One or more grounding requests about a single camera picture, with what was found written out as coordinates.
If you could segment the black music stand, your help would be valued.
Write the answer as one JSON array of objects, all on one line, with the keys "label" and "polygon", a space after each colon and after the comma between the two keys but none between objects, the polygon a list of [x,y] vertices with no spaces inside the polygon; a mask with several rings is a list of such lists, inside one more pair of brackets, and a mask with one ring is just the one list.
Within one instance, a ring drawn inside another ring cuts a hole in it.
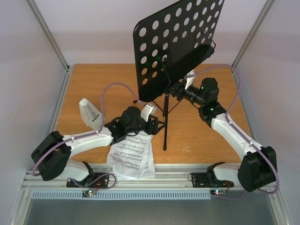
[{"label": "black music stand", "polygon": [[222,0],[180,0],[142,19],[133,29],[139,99],[164,95],[168,120],[171,87],[215,51],[213,35]]}]

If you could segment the white metronome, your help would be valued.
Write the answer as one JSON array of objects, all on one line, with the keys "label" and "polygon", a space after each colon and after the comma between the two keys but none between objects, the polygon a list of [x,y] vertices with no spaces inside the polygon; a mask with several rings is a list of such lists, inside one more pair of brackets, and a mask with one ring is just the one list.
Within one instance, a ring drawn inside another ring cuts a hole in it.
[{"label": "white metronome", "polygon": [[102,113],[86,98],[79,102],[80,116],[84,124],[93,130],[100,129],[105,117]]}]

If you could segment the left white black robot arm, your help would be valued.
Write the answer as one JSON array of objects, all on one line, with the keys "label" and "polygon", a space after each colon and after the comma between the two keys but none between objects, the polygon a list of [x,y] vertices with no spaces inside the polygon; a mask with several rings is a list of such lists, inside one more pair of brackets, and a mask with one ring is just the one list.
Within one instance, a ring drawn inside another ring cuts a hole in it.
[{"label": "left white black robot arm", "polygon": [[159,121],[152,114],[150,106],[146,105],[143,110],[135,106],[128,107],[121,116],[95,131],[76,135],[61,135],[58,131],[53,131],[31,154],[35,163],[32,175],[41,176],[44,181],[55,178],[73,179],[88,187],[94,182],[94,172],[88,163],[73,161],[73,156],[117,144],[127,136],[140,132],[156,135],[164,126],[165,123]]}]

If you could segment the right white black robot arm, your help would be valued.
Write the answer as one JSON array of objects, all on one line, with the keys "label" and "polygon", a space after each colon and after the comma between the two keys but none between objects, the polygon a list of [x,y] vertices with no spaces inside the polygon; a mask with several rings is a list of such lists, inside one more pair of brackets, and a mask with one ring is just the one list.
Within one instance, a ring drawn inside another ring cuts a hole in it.
[{"label": "right white black robot arm", "polygon": [[215,163],[207,168],[207,181],[213,186],[222,181],[239,183],[253,192],[273,182],[279,183],[277,156],[271,147],[264,147],[248,136],[218,102],[219,88],[216,79],[205,78],[199,88],[188,78],[171,87],[177,100],[186,99],[199,105],[199,116],[210,128],[218,132],[241,159],[240,165]]}]

